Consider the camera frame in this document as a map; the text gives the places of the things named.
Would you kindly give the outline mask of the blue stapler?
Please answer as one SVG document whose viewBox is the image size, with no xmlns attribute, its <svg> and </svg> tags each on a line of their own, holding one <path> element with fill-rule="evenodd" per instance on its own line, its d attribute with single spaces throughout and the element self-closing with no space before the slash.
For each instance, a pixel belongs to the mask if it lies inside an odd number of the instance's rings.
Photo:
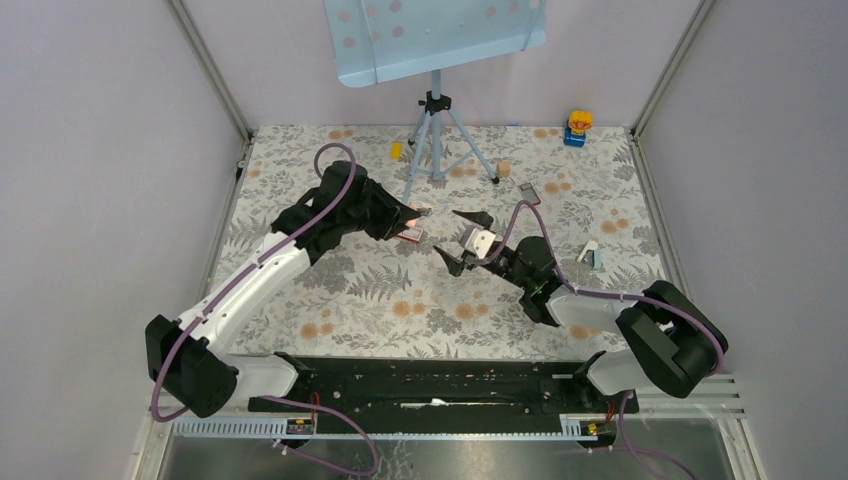
<svg viewBox="0 0 848 480">
<path fill-rule="evenodd" d="M 603 259 L 599 243 L 595 240 L 588 241 L 578 255 L 577 262 L 588 265 L 591 271 L 600 271 Z"/>
</svg>

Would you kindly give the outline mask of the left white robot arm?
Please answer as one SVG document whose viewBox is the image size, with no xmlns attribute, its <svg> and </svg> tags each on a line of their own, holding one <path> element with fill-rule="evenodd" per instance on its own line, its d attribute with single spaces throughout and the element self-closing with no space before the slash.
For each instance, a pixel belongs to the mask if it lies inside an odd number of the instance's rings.
<svg viewBox="0 0 848 480">
<path fill-rule="evenodd" d="M 184 410 L 206 418 L 226 406 L 272 395 L 288 411 L 309 401 L 310 385 L 277 354 L 239 356 L 235 340 L 286 285 L 305 273 L 350 233 L 389 240 L 419 212 L 369 178 L 365 168 L 335 161 L 318 186 L 284 209 L 248 259 L 220 286 L 176 319 L 162 315 L 145 328 L 151 412 L 168 393 Z"/>
</svg>

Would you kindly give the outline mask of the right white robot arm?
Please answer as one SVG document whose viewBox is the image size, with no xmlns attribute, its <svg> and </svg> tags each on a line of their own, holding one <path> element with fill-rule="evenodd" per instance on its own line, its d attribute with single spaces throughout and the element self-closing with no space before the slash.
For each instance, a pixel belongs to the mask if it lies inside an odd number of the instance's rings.
<svg viewBox="0 0 848 480">
<path fill-rule="evenodd" d="M 509 247 L 491 231 L 487 213 L 460 216 L 469 223 L 459 242 L 461 255 L 436 250 L 451 275 L 480 267 L 521 289 L 519 304 L 533 322 L 594 328 L 625 340 L 624 349 L 585 362 L 585 377 L 573 386 L 583 410 L 597 412 L 614 394 L 648 386 L 686 398 L 721 369 L 728 340 L 674 284 L 656 280 L 641 292 L 579 287 L 563 278 L 547 234 Z"/>
</svg>

